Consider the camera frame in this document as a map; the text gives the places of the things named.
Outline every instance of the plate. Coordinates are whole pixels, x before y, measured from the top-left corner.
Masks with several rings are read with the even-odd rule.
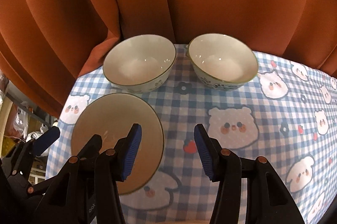
[[[142,127],[142,140],[131,174],[117,182],[118,193],[130,194],[143,187],[159,167],[164,151],[164,131],[153,108],[137,96],[114,93],[102,96],[81,113],[71,138],[72,155],[77,155],[94,134],[102,137],[100,153],[126,137],[131,126]]]

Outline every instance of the copper screw head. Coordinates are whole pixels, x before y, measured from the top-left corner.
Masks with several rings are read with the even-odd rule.
[[[258,157],[257,159],[260,163],[267,163],[267,159],[265,157]]]
[[[76,156],[73,156],[73,157],[69,158],[70,163],[76,163],[77,160],[78,160],[78,157],[76,157]]]
[[[115,150],[114,149],[107,149],[106,150],[106,155],[114,155],[115,154]]]
[[[34,193],[34,188],[33,188],[33,187],[29,187],[28,190],[27,190],[27,192],[28,192],[29,194]]]
[[[222,155],[230,155],[230,150],[228,150],[228,149],[222,149],[220,153]]]

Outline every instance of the blue checkered tablecloth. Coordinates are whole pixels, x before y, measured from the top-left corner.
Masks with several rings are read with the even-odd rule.
[[[304,221],[316,224],[337,190],[336,80],[288,60],[255,53],[258,76],[238,90],[221,92],[206,88],[197,79],[185,56],[185,45],[176,49],[168,80],[157,90],[138,95],[157,112],[165,149],[160,168],[149,183],[121,196],[126,222],[210,219],[218,184],[205,176],[193,141],[194,126],[202,123],[211,137],[238,156],[265,156],[286,184]],[[77,96],[86,97],[87,105],[116,92],[121,90],[107,81],[100,67],[77,79],[65,108]],[[71,156],[74,125],[65,123],[64,111],[58,123],[61,136],[48,156],[47,178],[56,175]],[[246,138],[237,139],[238,134]],[[246,196],[243,179],[239,223],[245,221]]]

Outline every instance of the bear face print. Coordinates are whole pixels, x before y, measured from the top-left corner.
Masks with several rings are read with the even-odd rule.
[[[310,223],[315,216],[318,214],[318,212],[322,209],[323,202],[324,202],[324,192],[320,195],[320,197],[316,200],[314,206],[309,211],[309,214],[307,216],[307,223]]]
[[[178,189],[178,179],[167,173],[157,171],[151,180],[141,189],[119,196],[121,203],[135,210],[158,210],[173,202],[173,191]]]
[[[324,135],[328,132],[329,124],[326,119],[324,110],[315,112],[317,130],[320,135]]]
[[[337,89],[337,82],[335,78],[330,78],[330,82],[331,82],[331,86],[332,88],[334,88],[335,90]]]
[[[259,130],[250,108],[213,108],[210,115],[208,135],[216,138],[222,147],[240,149],[258,139]]]
[[[290,169],[286,182],[290,183],[290,192],[295,193],[302,190],[312,180],[312,165],[315,161],[307,156],[296,162]]]
[[[80,114],[88,106],[90,96],[70,95],[64,105],[60,120],[66,124],[75,124]]]
[[[320,87],[320,90],[322,92],[325,103],[329,104],[331,102],[331,95],[328,89],[323,85],[322,87]]]
[[[264,74],[258,73],[257,76],[260,80],[262,92],[266,97],[278,99],[288,93],[288,86],[275,71]]]
[[[292,62],[291,61],[292,66],[292,71],[293,73],[298,76],[300,79],[302,79],[303,81],[308,81],[308,72],[307,69],[299,63],[296,62]]]

